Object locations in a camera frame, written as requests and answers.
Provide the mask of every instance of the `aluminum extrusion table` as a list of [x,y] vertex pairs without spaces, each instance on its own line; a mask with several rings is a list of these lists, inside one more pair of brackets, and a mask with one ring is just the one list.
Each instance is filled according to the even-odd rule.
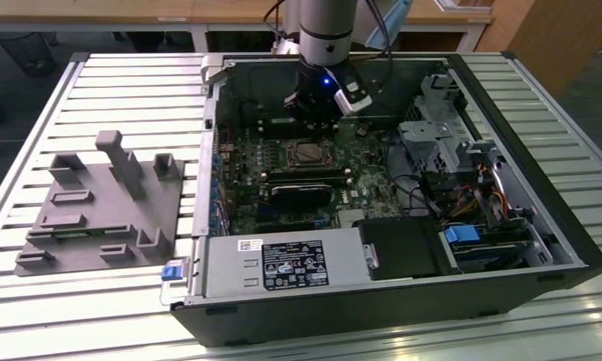
[[[191,253],[202,57],[92,54],[69,63],[0,187],[0,359],[602,357],[602,275],[497,317],[215,349],[198,345],[161,305],[157,266],[16,277],[15,258],[53,180],[53,153],[107,161],[93,146],[104,129],[125,135],[139,160],[169,152],[186,161],[175,257]],[[497,53],[463,58],[602,250],[602,153],[517,60]]]

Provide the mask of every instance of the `wooden table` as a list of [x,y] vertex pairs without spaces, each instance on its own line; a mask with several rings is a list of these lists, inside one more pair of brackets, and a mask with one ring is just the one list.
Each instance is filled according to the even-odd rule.
[[188,31],[194,0],[0,0],[0,32]]
[[[267,31],[274,0],[0,0],[0,32],[190,31],[208,52],[210,31]],[[403,32],[463,33],[458,51],[473,51],[490,14],[450,13],[414,0]]]
[[[272,4],[274,0],[194,0],[190,31],[196,51],[208,52],[207,32],[267,31],[262,20]],[[445,12],[434,0],[414,0],[402,32],[463,33],[457,51],[471,52],[491,22],[490,14]]]

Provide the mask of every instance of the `wooden cabinet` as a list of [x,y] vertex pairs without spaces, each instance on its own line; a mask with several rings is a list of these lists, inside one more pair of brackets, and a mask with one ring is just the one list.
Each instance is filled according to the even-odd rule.
[[475,51],[510,50],[560,96],[602,48],[602,0],[495,0],[493,16]]

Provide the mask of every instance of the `sticker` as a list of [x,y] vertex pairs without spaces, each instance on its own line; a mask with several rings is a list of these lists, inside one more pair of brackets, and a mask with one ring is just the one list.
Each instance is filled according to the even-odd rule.
[[327,286],[328,265],[322,241],[262,244],[263,279],[267,291]]
[[263,245],[262,239],[240,239],[239,240],[239,251],[260,250],[262,245]]
[[187,17],[159,17],[159,21],[180,21],[186,22],[188,21]]

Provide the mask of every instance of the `warning label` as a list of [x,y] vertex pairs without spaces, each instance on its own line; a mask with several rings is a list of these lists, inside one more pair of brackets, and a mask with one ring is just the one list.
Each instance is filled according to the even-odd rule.
[[263,244],[260,252],[267,291],[330,284],[322,241]]

